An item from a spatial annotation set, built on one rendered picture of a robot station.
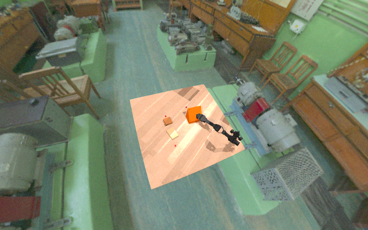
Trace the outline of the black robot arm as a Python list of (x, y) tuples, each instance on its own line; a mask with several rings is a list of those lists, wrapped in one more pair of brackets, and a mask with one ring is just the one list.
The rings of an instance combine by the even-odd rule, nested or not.
[[(222, 126), (220, 126), (220, 125), (217, 125), (217, 124), (213, 124), (212, 122), (210, 122), (207, 118), (206, 118), (206, 116), (205, 115), (203, 115), (203, 114), (197, 114), (196, 115), (196, 118), (197, 119), (199, 119), (201, 122), (206, 122), (206, 123), (208, 123), (208, 125), (210, 125), (210, 126), (212, 126), (213, 127), (213, 129), (215, 129), (215, 131), (219, 131), (220, 130), (220, 128), (222, 127)], [(223, 128), (223, 127), (222, 127)], [(220, 132), (218, 132), (218, 133), (220, 133)], [(225, 135), (225, 136), (227, 136), (227, 138), (228, 138), (228, 141), (230, 141), (232, 144), (235, 144), (235, 145), (239, 145), (240, 144), (240, 142), (238, 142), (237, 140), (236, 140), (236, 137), (237, 136), (239, 136), (239, 132), (238, 131), (235, 131), (234, 132), (234, 136), (232, 136), (232, 135), (229, 135), (224, 129), (223, 129), (223, 131), (222, 131), (222, 134), (223, 135)]]

